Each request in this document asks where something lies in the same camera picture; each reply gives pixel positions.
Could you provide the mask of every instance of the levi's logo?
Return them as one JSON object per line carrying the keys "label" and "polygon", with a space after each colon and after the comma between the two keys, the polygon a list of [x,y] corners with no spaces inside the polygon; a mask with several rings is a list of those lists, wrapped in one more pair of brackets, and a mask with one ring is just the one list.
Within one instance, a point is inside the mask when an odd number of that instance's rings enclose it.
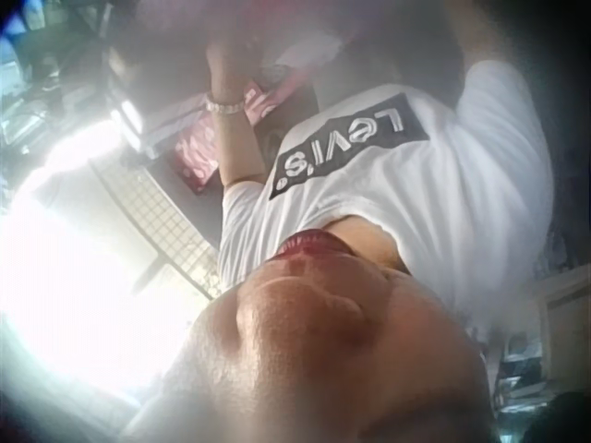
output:
{"label": "levi's logo", "polygon": [[367,148],[393,150],[423,140],[429,137],[403,93],[356,114],[332,118],[304,143],[277,157],[269,200],[343,168]]}

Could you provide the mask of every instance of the wrist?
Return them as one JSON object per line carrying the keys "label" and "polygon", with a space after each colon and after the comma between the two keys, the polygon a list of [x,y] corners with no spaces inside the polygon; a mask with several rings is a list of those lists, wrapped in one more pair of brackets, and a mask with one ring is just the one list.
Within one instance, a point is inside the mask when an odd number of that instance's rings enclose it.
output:
{"label": "wrist", "polygon": [[211,99],[219,104],[236,104],[244,100],[245,88],[244,80],[218,76],[211,80]]}

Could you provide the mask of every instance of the white t-shirt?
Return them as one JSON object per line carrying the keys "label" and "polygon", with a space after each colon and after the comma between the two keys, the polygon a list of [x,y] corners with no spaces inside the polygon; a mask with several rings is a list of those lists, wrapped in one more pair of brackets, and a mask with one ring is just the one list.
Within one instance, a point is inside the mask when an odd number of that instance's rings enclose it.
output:
{"label": "white t-shirt", "polygon": [[293,233],[348,215],[389,233],[411,274],[451,310],[486,313],[544,245],[553,180],[529,90],[510,65],[473,66],[456,110],[384,85],[294,127],[265,186],[223,198],[223,288]]}

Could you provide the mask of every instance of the bracelet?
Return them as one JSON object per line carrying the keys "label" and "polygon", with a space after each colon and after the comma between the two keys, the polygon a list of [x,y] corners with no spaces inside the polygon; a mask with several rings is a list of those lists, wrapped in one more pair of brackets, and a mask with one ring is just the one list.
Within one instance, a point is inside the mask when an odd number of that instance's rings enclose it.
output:
{"label": "bracelet", "polygon": [[205,107],[210,113],[230,115],[244,111],[244,100],[236,104],[219,104],[211,99],[211,94],[208,93],[205,97]]}

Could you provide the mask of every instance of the red lips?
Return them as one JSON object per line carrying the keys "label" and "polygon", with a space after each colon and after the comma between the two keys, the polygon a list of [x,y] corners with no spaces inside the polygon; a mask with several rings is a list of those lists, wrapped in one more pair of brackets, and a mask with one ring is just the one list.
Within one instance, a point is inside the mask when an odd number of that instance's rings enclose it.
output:
{"label": "red lips", "polygon": [[310,229],[292,235],[279,246],[274,258],[289,257],[298,253],[355,255],[347,243],[321,229]]}

